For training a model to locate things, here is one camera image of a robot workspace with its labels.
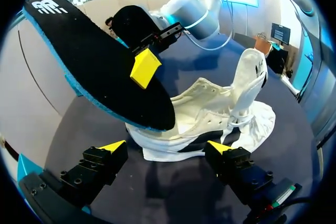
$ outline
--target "yellow triangular pad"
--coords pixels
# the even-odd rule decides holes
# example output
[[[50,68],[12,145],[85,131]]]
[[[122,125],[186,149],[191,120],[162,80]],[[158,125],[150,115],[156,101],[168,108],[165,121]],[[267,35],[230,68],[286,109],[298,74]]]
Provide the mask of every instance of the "yellow triangular pad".
[[[99,147],[98,149],[105,149],[107,151],[114,152],[124,142],[126,143],[125,140],[122,140],[122,141],[119,141],[119,142],[116,142],[116,143],[113,143],[113,144],[109,144],[109,145],[105,145],[103,147]]]
[[[147,48],[135,57],[135,63],[130,77],[141,88],[146,89],[160,65],[161,62],[150,49]]]
[[[208,141],[208,143],[210,143],[213,147],[215,147],[216,150],[218,150],[218,152],[220,152],[220,154],[223,154],[223,152],[227,151],[228,149],[233,149],[230,146],[226,146],[223,144],[218,144],[216,142],[213,141]]]

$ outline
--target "computer monitor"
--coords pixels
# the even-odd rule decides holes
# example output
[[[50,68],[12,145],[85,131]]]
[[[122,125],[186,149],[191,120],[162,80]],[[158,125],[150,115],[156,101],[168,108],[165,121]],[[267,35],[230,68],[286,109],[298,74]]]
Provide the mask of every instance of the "computer monitor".
[[[282,25],[272,23],[271,37],[289,45],[290,29]]]

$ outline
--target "dark blue table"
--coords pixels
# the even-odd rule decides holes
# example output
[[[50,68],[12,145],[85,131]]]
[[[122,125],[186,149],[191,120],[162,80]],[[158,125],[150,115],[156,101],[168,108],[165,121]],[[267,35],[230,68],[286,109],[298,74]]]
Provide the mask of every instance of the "dark blue table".
[[[220,35],[203,45],[216,47],[225,39]],[[199,77],[228,86],[243,50],[231,41],[222,50],[207,52],[182,36],[160,55],[163,66],[156,75],[170,96],[181,93]],[[303,186],[300,197],[310,196],[319,182],[319,163],[303,110],[271,71],[257,100],[272,106],[276,124],[252,158],[261,168],[274,172],[275,182],[288,177]],[[112,186],[104,187],[92,203],[93,215],[115,224],[236,224],[245,219],[249,208],[216,179],[203,157],[176,163],[145,161],[123,122],[84,97],[75,98],[63,117],[45,167],[58,176],[61,170],[75,166],[88,147],[119,140],[128,141],[129,159]],[[286,214],[293,218],[300,209],[302,206],[292,206]]]

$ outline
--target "white sneaker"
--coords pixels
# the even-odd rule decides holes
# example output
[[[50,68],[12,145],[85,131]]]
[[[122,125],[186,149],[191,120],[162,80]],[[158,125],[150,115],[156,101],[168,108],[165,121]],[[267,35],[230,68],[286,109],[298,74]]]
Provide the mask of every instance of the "white sneaker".
[[[209,140],[253,152],[275,124],[272,108],[254,101],[267,78],[264,54],[246,49],[230,87],[199,78],[182,94],[171,98],[176,118],[173,129],[152,132],[129,124],[126,127],[149,161],[176,162],[204,156],[203,148]]]

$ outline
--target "black insole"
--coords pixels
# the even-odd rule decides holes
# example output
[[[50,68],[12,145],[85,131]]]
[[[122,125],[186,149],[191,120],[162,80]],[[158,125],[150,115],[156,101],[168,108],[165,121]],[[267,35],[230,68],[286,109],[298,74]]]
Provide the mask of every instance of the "black insole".
[[[135,126],[159,131],[174,127],[174,108],[161,83],[153,77],[145,90],[140,88],[130,78],[135,55],[72,3],[28,0],[24,10],[89,100]]]

